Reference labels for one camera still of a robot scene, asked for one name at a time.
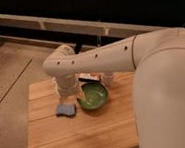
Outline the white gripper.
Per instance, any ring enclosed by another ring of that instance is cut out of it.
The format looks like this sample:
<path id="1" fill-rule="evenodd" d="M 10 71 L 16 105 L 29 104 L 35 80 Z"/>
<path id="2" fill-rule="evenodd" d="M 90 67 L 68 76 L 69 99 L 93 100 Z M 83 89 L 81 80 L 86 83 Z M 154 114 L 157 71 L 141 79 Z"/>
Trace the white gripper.
<path id="1" fill-rule="evenodd" d="M 70 95 L 75 95 L 77 99 L 85 101 L 86 96 L 83 92 L 83 89 L 78 86 L 78 81 L 74 74 L 66 75 L 66 76 L 57 76 L 54 78 L 56 81 L 56 89 L 58 94 L 61 97 L 67 97 Z"/>

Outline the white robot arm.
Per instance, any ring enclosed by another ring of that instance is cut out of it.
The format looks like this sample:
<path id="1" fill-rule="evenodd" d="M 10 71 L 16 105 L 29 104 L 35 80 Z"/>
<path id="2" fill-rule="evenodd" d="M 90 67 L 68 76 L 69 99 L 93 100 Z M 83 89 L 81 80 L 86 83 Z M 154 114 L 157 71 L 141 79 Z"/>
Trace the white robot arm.
<path id="1" fill-rule="evenodd" d="M 76 54 L 62 45 L 43 69 L 67 92 L 76 73 L 134 73 L 132 94 L 140 148 L 185 148 L 185 28 L 169 28 Z"/>

